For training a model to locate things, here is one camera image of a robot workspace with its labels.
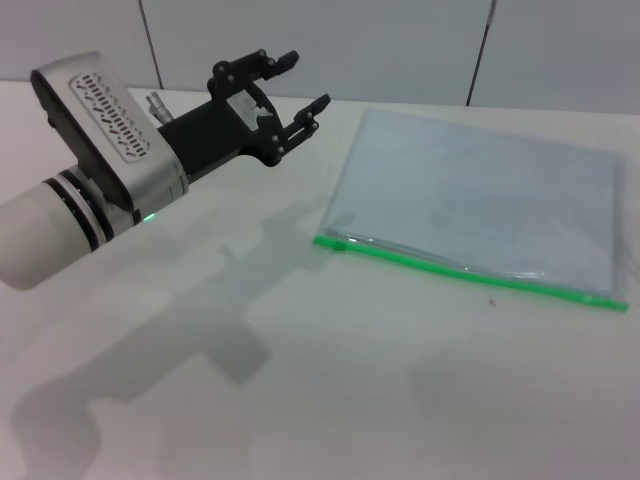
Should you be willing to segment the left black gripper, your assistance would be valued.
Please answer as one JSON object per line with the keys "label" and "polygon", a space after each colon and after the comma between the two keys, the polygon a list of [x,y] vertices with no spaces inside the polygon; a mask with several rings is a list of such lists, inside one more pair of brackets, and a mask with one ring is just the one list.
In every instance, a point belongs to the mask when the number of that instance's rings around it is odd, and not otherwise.
{"label": "left black gripper", "polygon": [[[274,167],[292,150],[310,139],[319,129],[316,117],[331,103],[328,94],[298,111],[292,122],[281,127],[280,118],[265,93],[252,82],[269,80],[294,68],[300,59],[292,50],[279,58],[264,49],[234,61],[218,62],[207,82],[211,99],[161,126],[159,133],[180,161],[188,181],[196,180],[238,156],[251,156]],[[237,93],[246,93],[266,118],[240,115],[229,103]]]}

